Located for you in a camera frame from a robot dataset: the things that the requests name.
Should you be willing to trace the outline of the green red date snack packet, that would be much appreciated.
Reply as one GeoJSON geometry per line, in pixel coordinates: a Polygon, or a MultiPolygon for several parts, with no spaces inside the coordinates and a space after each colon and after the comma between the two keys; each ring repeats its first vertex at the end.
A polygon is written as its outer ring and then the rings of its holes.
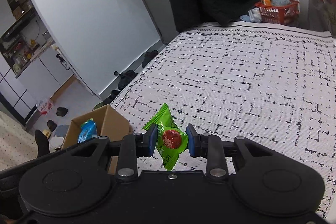
{"type": "Polygon", "coordinates": [[[187,149],[189,138],[175,124],[169,106],[164,103],[158,112],[143,126],[148,130],[151,125],[158,126],[156,149],[162,157],[163,166],[166,170],[173,170],[179,155],[187,149]]]}

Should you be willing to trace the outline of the blue green plum snack packet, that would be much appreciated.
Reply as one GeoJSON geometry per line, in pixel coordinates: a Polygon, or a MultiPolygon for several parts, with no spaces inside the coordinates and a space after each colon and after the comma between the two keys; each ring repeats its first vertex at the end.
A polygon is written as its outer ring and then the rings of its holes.
{"type": "Polygon", "coordinates": [[[96,122],[92,118],[85,121],[80,126],[80,128],[81,128],[81,132],[77,140],[78,143],[82,143],[86,140],[98,137],[96,122]]]}

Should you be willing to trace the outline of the brown cardboard box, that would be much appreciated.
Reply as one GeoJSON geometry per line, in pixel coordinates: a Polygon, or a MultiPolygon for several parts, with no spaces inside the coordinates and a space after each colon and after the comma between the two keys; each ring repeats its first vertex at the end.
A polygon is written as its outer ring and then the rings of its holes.
{"type": "Polygon", "coordinates": [[[131,181],[137,177],[136,143],[129,122],[111,106],[106,105],[92,112],[72,119],[62,148],[77,144],[80,125],[88,118],[96,122],[98,136],[106,136],[111,143],[108,151],[113,152],[115,142],[120,141],[120,152],[112,156],[109,173],[121,181],[131,181]]]}

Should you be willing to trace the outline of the green cartoon floor mat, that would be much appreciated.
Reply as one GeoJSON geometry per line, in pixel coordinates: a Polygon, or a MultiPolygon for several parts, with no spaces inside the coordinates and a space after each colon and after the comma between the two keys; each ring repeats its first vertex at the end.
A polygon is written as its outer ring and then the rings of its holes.
{"type": "Polygon", "coordinates": [[[98,103],[97,105],[95,105],[94,108],[93,108],[92,110],[99,109],[99,108],[101,108],[101,107],[103,107],[103,106],[104,106],[104,103],[103,103],[103,102],[100,102],[100,103],[98,103]]]}

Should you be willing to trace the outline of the black shoes pile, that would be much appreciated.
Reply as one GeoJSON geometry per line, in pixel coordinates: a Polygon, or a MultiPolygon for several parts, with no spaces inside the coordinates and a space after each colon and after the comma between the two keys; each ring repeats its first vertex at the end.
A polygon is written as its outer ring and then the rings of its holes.
{"type": "MultiPolygon", "coordinates": [[[[157,50],[153,50],[151,52],[145,53],[144,60],[141,64],[141,68],[144,68],[150,63],[156,56],[158,55],[157,50]]],[[[120,76],[120,81],[117,85],[117,90],[112,90],[110,95],[105,98],[101,105],[109,105],[111,102],[120,94],[120,92],[137,76],[138,74],[135,73],[133,70],[128,70],[125,73],[122,73],[120,76]]]]}

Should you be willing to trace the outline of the white black patterned bed cover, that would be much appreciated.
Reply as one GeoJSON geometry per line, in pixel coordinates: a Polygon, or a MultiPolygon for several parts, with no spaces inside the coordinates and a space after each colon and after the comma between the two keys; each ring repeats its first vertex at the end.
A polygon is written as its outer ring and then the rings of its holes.
{"type": "Polygon", "coordinates": [[[167,104],[175,123],[243,136],[314,168],[335,221],[335,41],[278,24],[213,23],[179,34],[112,102],[136,132],[167,104]]]}

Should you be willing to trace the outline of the orange plastic basket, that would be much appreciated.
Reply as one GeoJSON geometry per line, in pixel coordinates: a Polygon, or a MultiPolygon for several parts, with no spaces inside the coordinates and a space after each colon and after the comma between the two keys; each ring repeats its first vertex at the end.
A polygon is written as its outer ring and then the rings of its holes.
{"type": "Polygon", "coordinates": [[[261,14],[264,23],[288,25],[298,19],[299,1],[290,0],[285,6],[267,6],[258,2],[255,5],[261,14]]]}

